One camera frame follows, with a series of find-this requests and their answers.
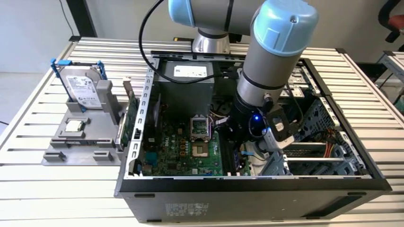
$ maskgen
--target power supply label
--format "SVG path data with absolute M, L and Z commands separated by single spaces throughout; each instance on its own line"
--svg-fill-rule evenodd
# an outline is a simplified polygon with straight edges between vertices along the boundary
M 177 65 L 175 66 L 175 77 L 207 77 L 205 66 Z

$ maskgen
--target open computer tower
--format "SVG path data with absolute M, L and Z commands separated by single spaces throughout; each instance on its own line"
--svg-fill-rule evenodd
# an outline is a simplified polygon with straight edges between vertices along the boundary
M 189 80 L 236 75 L 244 56 L 152 52 L 151 62 Z M 293 118 L 292 92 L 304 113 L 295 142 L 276 152 L 265 152 L 265 140 L 247 142 L 229 158 L 215 122 L 237 80 L 177 85 L 148 69 L 116 186 L 140 222 L 329 219 L 392 190 L 309 59 L 288 83 L 280 104 Z

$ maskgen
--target motherboard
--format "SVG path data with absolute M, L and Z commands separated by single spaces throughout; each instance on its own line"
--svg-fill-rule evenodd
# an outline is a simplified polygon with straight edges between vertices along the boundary
M 156 147 L 144 155 L 143 174 L 149 176 L 223 176 L 219 133 L 212 132 L 208 119 L 164 121 Z M 211 135 L 196 139 L 195 135 Z M 240 172 L 249 175 L 249 167 Z

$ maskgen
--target aluminum workbench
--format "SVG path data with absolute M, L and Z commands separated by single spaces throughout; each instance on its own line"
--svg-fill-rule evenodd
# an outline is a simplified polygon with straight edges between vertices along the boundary
M 151 50 L 191 51 L 188 42 L 144 42 Z M 248 45 L 233 44 L 233 54 Z M 308 48 L 324 79 L 361 142 L 388 178 L 393 192 L 332 220 L 256 222 L 253 226 L 393 227 L 404 226 L 404 119 L 345 53 Z M 147 66 L 137 42 L 81 38 L 59 58 L 105 64 L 113 93 L 127 99 L 120 83 L 132 78 L 136 95 L 143 90 Z M 65 90 L 48 71 L 0 136 L 0 223 L 19 226 L 136 226 L 123 199 L 113 198 L 119 166 L 41 166 L 44 150 L 67 111 Z M 181 226 L 244 226 L 248 223 L 181 223 Z
M 380 62 L 404 83 L 404 52 L 385 51 Z

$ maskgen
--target light blue joint cap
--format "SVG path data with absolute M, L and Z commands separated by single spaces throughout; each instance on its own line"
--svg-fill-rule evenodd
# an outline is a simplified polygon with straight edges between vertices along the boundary
M 319 21 L 316 9 L 303 0 L 267 0 L 253 21 L 261 47 L 288 57 L 307 48 Z
M 195 27 L 191 0 L 168 0 L 168 12 L 173 22 Z

